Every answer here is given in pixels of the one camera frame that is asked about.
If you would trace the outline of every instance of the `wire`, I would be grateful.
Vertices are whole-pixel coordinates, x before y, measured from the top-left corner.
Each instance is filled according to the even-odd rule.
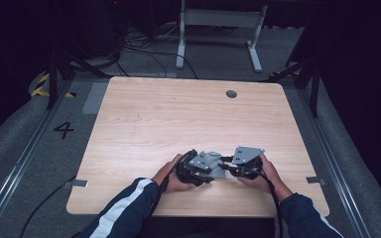
[[[125,51],[127,53],[134,53],[134,54],[140,54],[140,55],[145,55],[145,56],[152,57],[162,67],[163,72],[164,72],[164,78],[166,78],[166,76],[167,76],[166,68],[163,66],[163,64],[156,57],[154,57],[150,53],[144,53],[144,52],[139,51],[139,50],[135,50],[135,49],[129,49],[129,50],[132,51],[132,52],[128,52],[128,51],[125,51],[125,50],[123,50],[123,51]]]
[[[114,53],[110,54],[110,55],[107,57],[107,59],[108,59],[107,62],[104,62],[104,63],[101,63],[101,64],[95,64],[95,65],[93,65],[93,67],[95,67],[95,68],[105,68],[105,67],[109,67],[109,66],[111,66],[112,64],[114,64],[116,61],[118,61],[119,58],[120,58],[119,50],[116,49],[116,50],[114,51]],[[70,66],[71,66],[74,70],[76,70],[76,71],[88,71],[87,68],[84,68],[84,67],[82,67],[82,66],[77,66],[77,65],[73,65],[73,64],[71,64]]]
[[[68,179],[66,182],[68,181],[72,181],[73,179],[75,179],[76,176],[73,176],[72,178]],[[57,191],[59,191],[63,186],[64,186],[65,182],[62,183],[60,186],[58,186],[54,191],[52,191],[51,194],[49,194],[42,202],[40,202],[40,204],[33,210],[33,212],[30,214],[29,218],[27,219],[26,223],[24,224],[23,226],[23,229],[21,230],[21,233],[20,233],[20,238],[22,238],[24,236],[24,232],[26,231],[27,229],[27,226],[29,225],[30,223],[30,220],[33,218],[34,214],[39,210],[39,208],[47,201],[49,200],[49,198],[51,198],[55,193],[57,193]]]
[[[116,64],[117,64],[117,67],[119,68],[120,75],[122,75],[122,71],[123,71],[123,73],[125,73],[126,76],[129,76],[129,74],[125,71],[125,69],[123,69],[123,67],[120,65],[118,60],[116,61]]]
[[[174,54],[174,53],[157,53],[157,52],[146,52],[146,51],[141,51],[141,50],[136,50],[136,49],[133,49],[133,48],[130,48],[130,47],[127,47],[127,46],[123,46],[124,48],[130,50],[130,51],[134,51],[134,52],[138,52],[138,53],[144,53],[144,54],[154,54],[154,55],[165,55],[165,56],[175,56],[175,57],[180,57],[182,59],[185,60],[185,62],[190,66],[190,70],[192,71],[193,75],[194,75],[194,78],[195,79],[199,79],[196,72],[194,71],[193,67],[191,66],[191,63],[183,56],[180,56],[178,54]]]
[[[160,184],[160,187],[159,187],[159,192],[157,193],[156,201],[154,201],[153,206],[151,207],[150,215],[148,217],[151,217],[151,215],[153,215],[154,211],[156,210],[157,205],[160,202],[160,198],[162,197],[163,191],[165,191],[167,186],[169,185],[169,177],[170,177],[170,175],[175,171],[175,169],[177,168],[178,164],[184,158],[186,158],[188,155],[190,155],[191,153],[195,153],[195,150],[188,151],[184,155],[182,155],[181,158],[178,159],[175,162],[175,164],[170,168],[169,172],[163,178],[163,181],[162,181],[162,183]]]
[[[270,187],[271,195],[272,195],[272,198],[274,199],[275,208],[277,209],[278,225],[280,227],[280,238],[283,238],[283,217],[281,214],[280,202],[278,201],[277,192],[275,192],[274,185],[268,179],[267,174],[265,173],[265,171],[263,169],[261,169],[261,173],[259,174],[259,176],[261,176],[267,182],[268,186]]]
[[[176,25],[167,31],[161,31],[159,28],[159,32],[157,33],[157,36],[155,37],[155,40],[149,39],[146,35],[139,31],[130,31],[127,36],[124,38],[127,42],[127,46],[130,48],[134,48],[137,50],[146,49],[150,46],[152,46],[155,43],[167,41],[169,39],[177,39],[176,37],[173,37],[171,34],[176,31],[179,28],[179,25]],[[133,42],[141,42],[139,45],[133,45]]]

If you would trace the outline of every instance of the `person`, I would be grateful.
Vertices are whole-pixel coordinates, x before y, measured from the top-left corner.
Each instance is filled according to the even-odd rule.
[[[181,156],[176,155],[172,161],[160,168],[152,179],[136,178],[131,185],[116,195],[80,233],[73,237],[124,238],[138,235],[145,218],[150,215],[160,184]],[[275,187],[283,218],[289,226],[290,237],[342,237],[314,208],[310,198],[293,193],[281,180],[274,165],[267,160],[265,155],[260,155],[260,158],[265,175]],[[181,182],[176,173],[172,173],[169,179],[165,192],[186,191],[195,188],[194,184]],[[268,184],[261,177],[253,180],[238,178],[238,180],[263,192],[271,193]]]

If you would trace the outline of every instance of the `printed number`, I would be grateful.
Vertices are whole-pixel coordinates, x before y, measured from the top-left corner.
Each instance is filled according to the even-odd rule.
[[[59,127],[55,128],[54,131],[63,132],[62,139],[66,137],[66,133],[73,131],[73,129],[69,129],[70,122],[64,122]]]

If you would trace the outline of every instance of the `mechanical part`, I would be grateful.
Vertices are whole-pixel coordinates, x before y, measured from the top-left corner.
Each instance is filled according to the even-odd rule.
[[[221,157],[225,163],[232,163],[231,167],[226,164],[218,164],[222,169],[230,171],[234,177],[244,177],[247,179],[255,179],[261,174],[262,161],[259,158],[264,154],[264,149],[238,147],[232,157]]]
[[[196,186],[202,185],[204,182],[209,183],[214,178],[201,177],[198,173],[209,174],[212,169],[209,168],[207,160],[204,158],[205,153],[199,155],[196,150],[191,150],[181,157],[176,167],[176,175],[181,182],[193,183]]]

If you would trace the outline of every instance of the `table top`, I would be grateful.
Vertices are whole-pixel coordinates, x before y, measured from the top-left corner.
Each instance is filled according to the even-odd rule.
[[[237,97],[230,98],[227,90]],[[135,178],[152,178],[191,149],[232,156],[238,146],[264,148],[282,180],[329,210],[283,88],[279,84],[168,78],[110,79],[66,209],[96,214]],[[273,217],[270,194],[226,172],[194,190],[164,193],[159,216]]]

